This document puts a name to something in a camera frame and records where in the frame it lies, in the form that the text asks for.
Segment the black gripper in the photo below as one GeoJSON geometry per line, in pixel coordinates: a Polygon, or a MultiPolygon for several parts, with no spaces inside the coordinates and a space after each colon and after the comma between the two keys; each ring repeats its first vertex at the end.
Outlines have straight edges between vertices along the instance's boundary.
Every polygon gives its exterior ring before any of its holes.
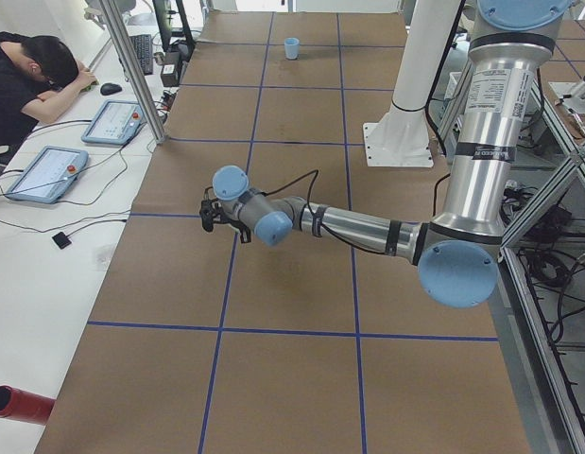
{"type": "Polygon", "coordinates": [[[251,243],[251,229],[238,219],[231,218],[223,209],[220,209],[219,222],[230,226],[239,235],[242,244],[251,243]]]}

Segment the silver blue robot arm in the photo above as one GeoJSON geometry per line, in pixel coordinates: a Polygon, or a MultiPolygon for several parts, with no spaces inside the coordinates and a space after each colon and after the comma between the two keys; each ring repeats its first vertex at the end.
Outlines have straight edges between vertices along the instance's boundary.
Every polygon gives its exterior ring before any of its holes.
{"type": "Polygon", "coordinates": [[[468,51],[469,89],[460,96],[461,129],[442,201],[425,215],[426,171],[432,166],[425,115],[462,5],[420,1],[389,111],[364,127],[366,159],[386,179],[375,195],[401,210],[375,216],[282,197],[254,188],[237,166],[214,175],[201,203],[203,227],[228,224],[243,242],[269,246],[290,232],[330,236],[356,249],[398,256],[418,269],[424,291],[451,307],[487,301],[498,281],[504,226],[499,218],[525,109],[538,69],[555,48],[566,1],[480,1],[468,51]]]}

